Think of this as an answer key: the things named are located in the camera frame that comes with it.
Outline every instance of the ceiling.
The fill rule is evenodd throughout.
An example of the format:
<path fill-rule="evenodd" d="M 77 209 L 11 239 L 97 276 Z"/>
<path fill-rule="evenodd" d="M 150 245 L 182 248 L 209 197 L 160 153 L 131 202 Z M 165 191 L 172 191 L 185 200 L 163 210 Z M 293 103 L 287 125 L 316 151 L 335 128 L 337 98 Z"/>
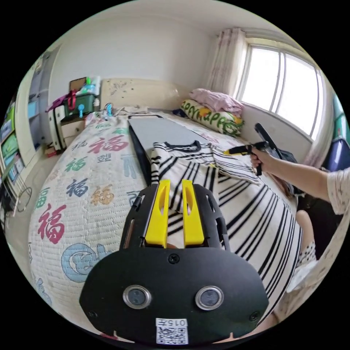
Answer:
<path fill-rule="evenodd" d="M 218 35 L 222 29 L 232 27 L 283 33 L 270 22 L 247 10 L 216 0 L 134 0 L 111 7 L 87 20 L 144 15 L 158 15 L 187 22 L 210 35 Z"/>

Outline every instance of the blue fan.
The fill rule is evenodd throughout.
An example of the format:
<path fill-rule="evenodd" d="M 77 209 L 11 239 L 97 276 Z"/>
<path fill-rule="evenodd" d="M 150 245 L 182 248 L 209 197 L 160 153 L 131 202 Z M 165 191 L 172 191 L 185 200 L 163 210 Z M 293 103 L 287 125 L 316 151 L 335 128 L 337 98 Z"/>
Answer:
<path fill-rule="evenodd" d="M 83 110 L 84 110 L 85 106 L 84 105 L 79 105 L 78 106 L 78 111 L 79 111 L 79 118 L 83 117 Z"/>
<path fill-rule="evenodd" d="M 111 117 L 112 116 L 112 104 L 111 103 L 107 103 L 105 108 L 106 108 L 108 116 Z"/>

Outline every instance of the camera lens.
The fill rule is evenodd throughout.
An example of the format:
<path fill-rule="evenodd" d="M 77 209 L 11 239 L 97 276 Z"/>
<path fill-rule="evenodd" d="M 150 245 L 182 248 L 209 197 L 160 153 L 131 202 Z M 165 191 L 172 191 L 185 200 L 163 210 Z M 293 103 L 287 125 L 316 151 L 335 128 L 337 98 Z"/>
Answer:
<path fill-rule="evenodd" d="M 151 294 L 140 285 L 131 285 L 125 289 L 123 300 L 132 309 L 144 309 L 151 302 Z"/>
<path fill-rule="evenodd" d="M 223 302 L 223 292 L 220 288 L 207 286 L 198 291 L 195 297 L 196 305 L 205 311 L 218 308 Z"/>

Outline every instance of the window frame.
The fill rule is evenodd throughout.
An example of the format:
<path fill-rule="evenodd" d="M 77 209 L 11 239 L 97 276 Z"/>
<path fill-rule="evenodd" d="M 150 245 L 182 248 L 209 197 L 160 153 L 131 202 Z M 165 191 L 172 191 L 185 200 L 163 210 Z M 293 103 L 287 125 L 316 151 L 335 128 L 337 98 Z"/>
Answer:
<path fill-rule="evenodd" d="M 324 85 L 324 81 L 323 81 L 323 77 L 321 74 L 321 70 L 318 67 L 318 65 L 315 63 L 315 61 L 305 52 L 302 52 L 288 44 L 282 43 L 282 42 L 276 42 L 273 40 L 267 40 L 267 39 L 259 39 L 259 38 L 250 38 L 247 39 L 247 51 L 246 51 L 246 55 L 244 59 L 244 68 L 243 68 L 243 73 L 240 79 L 240 83 L 239 83 L 239 88 L 237 90 L 237 94 L 236 94 L 236 99 L 241 101 L 242 103 L 249 105 L 253 108 L 256 108 L 258 110 L 264 111 L 265 113 L 271 114 L 272 116 L 274 116 L 275 118 L 278 118 L 280 120 L 285 121 L 287 124 L 291 125 L 293 128 L 300 130 L 305 136 L 307 136 L 310 140 L 312 140 L 312 136 L 313 136 L 313 132 L 318 120 L 318 114 L 319 114 L 319 108 L 320 108 L 320 93 L 324 93 L 324 89 L 323 89 L 323 85 Z M 274 95 L 272 97 L 271 100 L 271 104 L 270 104 L 270 108 L 269 110 L 266 110 L 264 108 L 261 108 L 259 106 L 256 105 L 252 105 L 248 102 L 243 102 L 242 101 L 242 97 L 245 91 L 245 87 L 247 84 L 247 80 L 248 80 L 248 75 L 249 75 L 249 69 L 250 69 L 250 63 L 251 63 L 251 59 L 252 59 L 252 50 L 254 48 L 259 48 L 259 49 L 265 49 L 265 50 L 269 50 L 269 51 L 275 51 L 279 54 L 279 67 L 278 67 L 278 74 L 277 74 L 277 80 L 276 80 L 276 86 L 275 86 L 275 92 Z M 281 87 L 281 92 L 279 97 L 277 96 L 277 92 L 278 92 L 278 88 L 280 85 L 280 73 L 281 73 L 281 55 L 284 55 L 284 70 L 283 70 L 283 80 L 282 80 L 282 87 Z M 317 106 L 316 106 L 316 111 L 315 111 L 315 116 L 314 116 L 314 120 L 313 120 L 313 124 L 312 124 L 312 128 L 309 134 L 307 134 L 305 131 L 303 131 L 302 129 L 300 129 L 299 127 L 297 127 L 295 124 L 293 124 L 291 121 L 289 121 L 288 119 L 285 119 L 283 116 L 278 114 L 278 110 L 281 104 L 281 100 L 282 100 L 282 96 L 283 96 L 283 92 L 284 92 L 284 87 L 285 87 L 285 78 L 286 78 L 286 71 L 287 71 L 287 60 L 286 60 L 286 55 L 290 55 L 293 56 L 295 58 L 297 58 L 298 60 L 304 61 L 305 63 L 311 65 L 314 68 L 315 71 L 315 77 L 316 77 L 316 82 L 317 82 Z M 321 79 L 322 85 L 320 86 L 319 84 L 319 78 Z M 277 103 L 276 106 L 276 111 L 273 112 L 273 106 L 275 104 L 276 98 L 279 98 L 279 101 Z"/>

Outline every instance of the pink blanket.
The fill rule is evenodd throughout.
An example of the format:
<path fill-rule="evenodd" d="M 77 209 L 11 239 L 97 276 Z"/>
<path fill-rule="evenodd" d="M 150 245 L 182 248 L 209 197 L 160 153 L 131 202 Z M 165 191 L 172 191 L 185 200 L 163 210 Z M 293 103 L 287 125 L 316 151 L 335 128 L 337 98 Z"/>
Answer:
<path fill-rule="evenodd" d="M 208 107 L 212 112 L 231 112 L 240 115 L 243 105 L 233 97 L 206 89 L 194 89 L 190 92 L 190 98 L 201 105 Z"/>

